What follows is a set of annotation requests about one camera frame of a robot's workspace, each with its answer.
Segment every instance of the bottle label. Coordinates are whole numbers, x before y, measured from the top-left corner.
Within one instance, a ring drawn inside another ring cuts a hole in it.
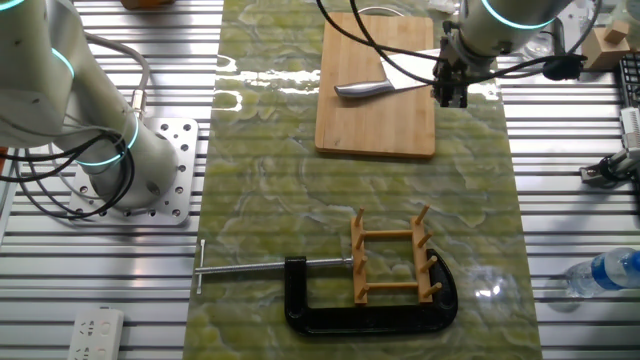
[[[593,279],[606,290],[620,290],[624,287],[611,281],[604,268],[604,256],[605,254],[596,256],[591,262],[591,274]]]

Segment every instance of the knife handle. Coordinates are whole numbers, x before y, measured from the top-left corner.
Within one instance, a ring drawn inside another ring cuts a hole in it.
[[[395,88],[391,82],[386,79],[384,81],[370,81],[357,84],[334,86],[336,94],[345,98],[363,98],[378,94],[384,94],[394,91]]]

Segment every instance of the bottle cap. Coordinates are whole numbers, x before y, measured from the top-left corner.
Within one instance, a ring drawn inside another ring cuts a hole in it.
[[[640,251],[636,251],[631,255],[631,266],[633,266],[636,271],[640,271]]]

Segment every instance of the wooden cutting board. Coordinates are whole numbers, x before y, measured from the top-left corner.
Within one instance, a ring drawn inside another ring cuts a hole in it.
[[[364,37],[352,14],[331,13],[345,30]],[[408,50],[433,46],[433,22],[420,17],[362,16],[379,44]],[[375,50],[325,24],[316,120],[321,152],[430,158],[435,153],[435,101],[431,87],[369,99],[342,99],[335,85],[384,80]]]

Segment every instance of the kitchen knife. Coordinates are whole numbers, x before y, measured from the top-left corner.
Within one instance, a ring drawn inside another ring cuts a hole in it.
[[[440,49],[423,50],[418,52],[432,56],[440,55]],[[391,55],[389,58],[401,68],[412,74],[428,80],[434,79],[433,68],[436,65],[435,60],[419,58],[406,54]],[[382,68],[384,69],[384,73],[387,77],[385,80],[335,86],[334,89],[338,96],[345,98],[363,98],[392,91],[426,86],[425,83],[404,75],[384,59],[380,58],[380,62],[382,63]]]

